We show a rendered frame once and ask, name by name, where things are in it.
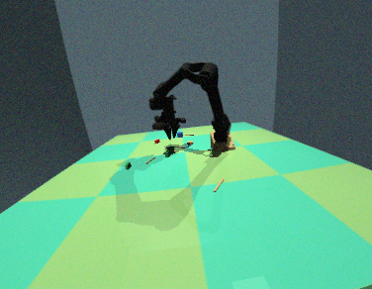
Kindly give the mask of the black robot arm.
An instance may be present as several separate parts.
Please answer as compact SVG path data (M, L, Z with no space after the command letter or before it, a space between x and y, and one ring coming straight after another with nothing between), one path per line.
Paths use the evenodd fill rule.
M200 74L193 72L200 72ZM167 81L161 82L157 86L153 92L154 98L149 99L150 109L174 109L173 100L176 100L176 98L173 95L169 97L166 97L166 95L183 79L189 79L193 83L200 84L207 92L214 113L212 121L213 129L215 129L214 138L216 143L225 143L231 133L231 123L222 108L218 90L218 78L219 70L216 64L212 62L186 62Z

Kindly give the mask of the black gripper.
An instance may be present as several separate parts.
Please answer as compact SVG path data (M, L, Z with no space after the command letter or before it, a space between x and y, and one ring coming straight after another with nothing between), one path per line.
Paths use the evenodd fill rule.
M161 123L161 122L153 123L152 128L154 130L164 130L170 140L171 140L171 130L172 130L172 136L175 139L177 131L179 127L181 126L178 123L181 122L182 124L184 124L186 123L186 119L175 118L174 113L176 113L176 111L174 111L174 109L162 110L162 111L163 112L161 112L161 114L163 114L164 123ZM171 128L169 128L169 126Z

